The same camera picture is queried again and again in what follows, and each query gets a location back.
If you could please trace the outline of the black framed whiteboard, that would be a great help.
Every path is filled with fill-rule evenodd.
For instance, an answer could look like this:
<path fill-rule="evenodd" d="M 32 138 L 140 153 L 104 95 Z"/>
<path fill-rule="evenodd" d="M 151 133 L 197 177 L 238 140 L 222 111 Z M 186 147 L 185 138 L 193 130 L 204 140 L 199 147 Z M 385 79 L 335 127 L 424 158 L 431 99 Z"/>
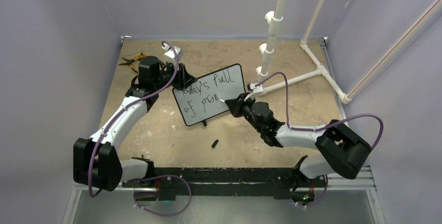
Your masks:
<path fill-rule="evenodd" d="M 233 99 L 244 92 L 240 64 L 203 75 L 182 91 L 173 89 L 175 101 L 188 127 L 227 112 L 227 105 L 219 99 Z"/>

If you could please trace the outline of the black marker cap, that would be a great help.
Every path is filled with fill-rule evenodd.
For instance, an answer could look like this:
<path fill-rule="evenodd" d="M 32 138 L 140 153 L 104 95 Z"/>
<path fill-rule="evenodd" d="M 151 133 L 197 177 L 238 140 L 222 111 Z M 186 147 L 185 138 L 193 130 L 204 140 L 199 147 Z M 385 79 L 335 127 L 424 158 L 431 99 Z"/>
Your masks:
<path fill-rule="evenodd" d="M 215 148 L 218 143 L 219 143 L 219 140 L 215 140 L 213 142 L 213 144 L 211 145 L 211 148 Z"/>

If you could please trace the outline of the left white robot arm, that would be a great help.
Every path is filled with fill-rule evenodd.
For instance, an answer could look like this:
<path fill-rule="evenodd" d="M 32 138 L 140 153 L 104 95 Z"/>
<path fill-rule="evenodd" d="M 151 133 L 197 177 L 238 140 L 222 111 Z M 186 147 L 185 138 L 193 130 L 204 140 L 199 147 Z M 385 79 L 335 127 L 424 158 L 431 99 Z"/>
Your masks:
<path fill-rule="evenodd" d="M 185 65 L 166 62 L 155 56 L 141 59 L 125 97 L 112 117 L 89 138 L 79 138 L 73 145 L 73 180 L 89 190 L 113 191 L 121 182 L 136 180 L 143 187 L 155 182 L 153 161 L 133 157 L 121 161 L 117 151 L 124 139 L 168 87 L 188 88 L 197 81 Z"/>

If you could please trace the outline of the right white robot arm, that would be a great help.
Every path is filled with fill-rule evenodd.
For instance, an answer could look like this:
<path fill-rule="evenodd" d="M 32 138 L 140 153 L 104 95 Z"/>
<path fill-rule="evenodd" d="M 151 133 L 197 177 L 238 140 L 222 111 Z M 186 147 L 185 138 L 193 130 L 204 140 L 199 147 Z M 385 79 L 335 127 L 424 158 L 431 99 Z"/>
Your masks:
<path fill-rule="evenodd" d="M 257 102 L 246 94 L 224 103 L 233 117 L 243 117 L 267 145 L 319 151 L 316 156 L 300 159 L 295 166 L 292 178 L 300 186 L 334 172 L 346 179 L 355 179 L 372 151 L 368 142 L 342 121 L 332 120 L 328 125 L 309 128 L 288 126 L 274 117 L 268 103 Z"/>

